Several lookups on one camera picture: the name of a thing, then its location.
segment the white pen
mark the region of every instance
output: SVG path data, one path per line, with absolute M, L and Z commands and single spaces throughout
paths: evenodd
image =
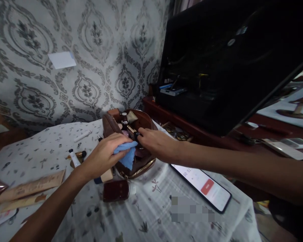
M 88 136 L 91 133 L 92 133 L 91 130 L 84 131 L 84 133 L 81 136 L 74 139 L 74 143 L 78 142 L 79 140 L 83 139 L 85 136 Z

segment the white tablecloth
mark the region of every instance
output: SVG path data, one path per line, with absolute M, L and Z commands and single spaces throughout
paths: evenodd
M 88 129 L 92 134 L 74 143 Z M 102 133 L 102 120 L 61 124 L 8 145 L 0 152 L 0 180 L 11 188 L 62 169 L 68 177 L 73 170 L 66 159 L 68 150 L 86 150 L 89 155 Z M 131 181 L 137 193 L 126 201 L 103 203 L 103 184 L 90 181 L 76 196 L 53 241 L 260 241 L 252 200 L 222 175 L 207 173 L 233 195 L 225 214 L 216 215 L 219 222 L 172 222 L 173 191 L 211 208 L 168 164 L 157 160 L 148 172 Z M 20 208 L 0 225 L 0 241 L 8 241 L 39 206 Z

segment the small bottle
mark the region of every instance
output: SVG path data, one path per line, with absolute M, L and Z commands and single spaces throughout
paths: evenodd
M 121 114 L 121 124 L 122 124 L 122 129 L 121 130 L 126 130 L 127 131 L 127 125 L 129 124 L 128 118 L 127 118 L 127 113 L 122 113 Z

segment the bag zipper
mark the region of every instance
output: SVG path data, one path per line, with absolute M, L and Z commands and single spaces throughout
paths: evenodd
M 139 173 L 143 172 L 144 170 L 148 169 L 154 162 L 156 161 L 155 159 L 152 159 L 150 162 L 148 162 L 144 167 L 140 168 L 138 171 L 136 171 L 135 173 L 133 173 L 130 176 L 125 175 L 125 173 L 123 171 L 120 172 L 120 175 L 122 175 L 126 180 L 128 179 L 133 179 L 136 175 L 138 175 Z

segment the small red case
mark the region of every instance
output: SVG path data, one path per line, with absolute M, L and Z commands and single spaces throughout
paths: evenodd
M 103 201 L 124 201 L 129 197 L 129 184 L 126 180 L 113 181 L 104 184 Z

